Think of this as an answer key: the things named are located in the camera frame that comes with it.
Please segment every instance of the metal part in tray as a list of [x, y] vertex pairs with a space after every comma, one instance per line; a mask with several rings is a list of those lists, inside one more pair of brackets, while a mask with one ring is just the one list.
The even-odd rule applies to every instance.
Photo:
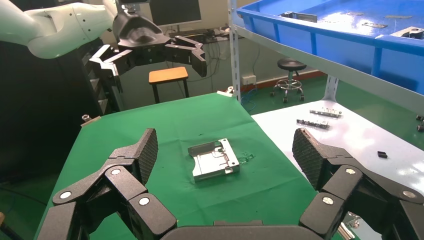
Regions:
[[194, 181], [232, 174], [240, 170], [239, 161], [226, 138], [188, 148], [194, 158]]

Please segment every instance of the wooden stool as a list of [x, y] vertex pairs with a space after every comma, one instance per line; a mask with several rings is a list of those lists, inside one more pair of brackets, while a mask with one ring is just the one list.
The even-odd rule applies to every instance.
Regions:
[[187, 79], [189, 78], [189, 74], [185, 67], [174, 67], [168, 68], [158, 71], [151, 71], [148, 74], [148, 83], [153, 88], [154, 101], [158, 104], [159, 101], [159, 93], [158, 93], [158, 84], [166, 84], [177, 81], [182, 81], [184, 83], [184, 91], [185, 97], [189, 97], [189, 87], [187, 86]]

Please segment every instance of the blue bin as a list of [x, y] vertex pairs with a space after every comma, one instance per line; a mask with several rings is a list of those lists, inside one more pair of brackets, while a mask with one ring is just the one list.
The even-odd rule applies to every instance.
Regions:
[[[318, 21], [279, 16], [285, 12]], [[390, 35], [424, 28], [424, 0], [260, 0], [237, 13], [249, 31], [424, 95], [424, 40]]]

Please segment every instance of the desk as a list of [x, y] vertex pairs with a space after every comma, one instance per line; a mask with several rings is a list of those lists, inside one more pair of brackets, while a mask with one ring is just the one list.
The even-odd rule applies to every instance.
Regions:
[[[309, 113], [309, 110], [321, 108], [341, 111], [342, 117], [332, 118]], [[303, 127], [319, 142], [346, 149], [367, 169], [424, 195], [424, 151], [336, 102], [315, 101], [252, 117], [299, 171], [302, 170], [292, 152], [293, 138], [288, 136], [293, 136], [296, 129]], [[297, 124], [296, 119], [328, 121], [330, 128], [302, 126]], [[377, 151], [386, 152], [388, 158], [379, 158]], [[353, 230], [362, 240], [375, 240], [380, 236], [365, 222], [361, 221], [360, 225]]]
[[[236, 99], [216, 93], [106, 115], [83, 127], [52, 194], [97, 171], [114, 149], [136, 143], [146, 128], [156, 129], [159, 144], [146, 187], [180, 227], [215, 220], [297, 225], [316, 194]], [[245, 162], [240, 172], [195, 183], [187, 148], [222, 138]], [[91, 239], [134, 237], [113, 214]]]

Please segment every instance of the computer monitor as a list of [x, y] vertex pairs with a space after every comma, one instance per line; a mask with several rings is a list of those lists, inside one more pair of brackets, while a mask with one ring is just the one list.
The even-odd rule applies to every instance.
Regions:
[[199, 0], [151, 0], [150, 11], [154, 24], [162, 27], [202, 20]]

